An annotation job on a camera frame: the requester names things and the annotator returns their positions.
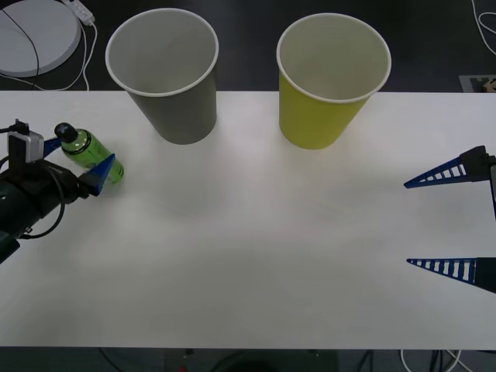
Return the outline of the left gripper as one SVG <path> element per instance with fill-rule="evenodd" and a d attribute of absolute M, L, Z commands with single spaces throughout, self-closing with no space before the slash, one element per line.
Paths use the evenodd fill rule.
<path fill-rule="evenodd" d="M 43 157 L 60 147 L 60 138 L 46 139 Z M 25 173 L 11 169 L 2 172 L 1 231 L 25 235 L 39 220 L 59 208 L 55 223 L 44 234 L 53 232 L 64 217 L 66 205 L 79 198 L 101 194 L 114 162 L 115 154 L 112 153 L 79 177 L 51 162 L 38 162 Z"/>

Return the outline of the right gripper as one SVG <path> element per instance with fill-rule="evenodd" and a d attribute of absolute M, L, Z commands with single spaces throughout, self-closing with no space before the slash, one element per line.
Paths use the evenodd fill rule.
<path fill-rule="evenodd" d="M 405 182 L 404 186 L 409 189 L 488 180 L 491 184 L 492 205 L 496 217 L 496 159 L 494 155 L 489 156 L 485 146 L 476 146 L 458 157 L 412 178 Z M 408 258 L 406 262 L 423 270 L 495 293 L 494 257 Z"/>

